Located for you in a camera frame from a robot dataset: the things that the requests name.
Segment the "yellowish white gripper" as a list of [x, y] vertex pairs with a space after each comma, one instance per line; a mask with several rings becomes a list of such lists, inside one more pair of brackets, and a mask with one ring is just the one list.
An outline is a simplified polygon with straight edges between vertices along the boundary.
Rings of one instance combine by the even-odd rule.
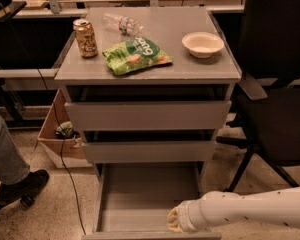
[[201, 218], [196, 200], [187, 200], [174, 207], [167, 215], [167, 228], [174, 232], [198, 232], [194, 220]]

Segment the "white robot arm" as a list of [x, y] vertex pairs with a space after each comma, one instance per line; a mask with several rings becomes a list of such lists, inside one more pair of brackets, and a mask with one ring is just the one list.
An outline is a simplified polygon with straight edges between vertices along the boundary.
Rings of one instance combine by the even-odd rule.
[[167, 227], [175, 232], [199, 232], [242, 220], [300, 229], [300, 187], [250, 195], [211, 191], [174, 207]]

